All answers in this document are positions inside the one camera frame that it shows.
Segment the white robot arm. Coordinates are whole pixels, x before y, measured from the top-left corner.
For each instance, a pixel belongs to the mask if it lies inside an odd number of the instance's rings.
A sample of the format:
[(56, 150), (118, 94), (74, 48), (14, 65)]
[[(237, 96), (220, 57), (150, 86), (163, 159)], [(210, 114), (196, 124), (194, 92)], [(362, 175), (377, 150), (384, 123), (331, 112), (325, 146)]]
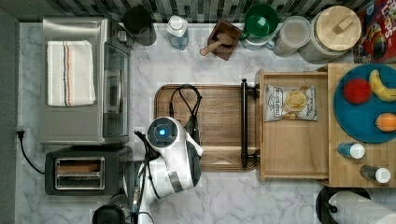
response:
[(147, 159), (139, 169), (137, 224), (153, 224), (149, 206), (155, 199), (192, 189), (199, 183), (204, 150), (178, 120), (170, 117), (152, 121), (144, 140), (160, 156)]

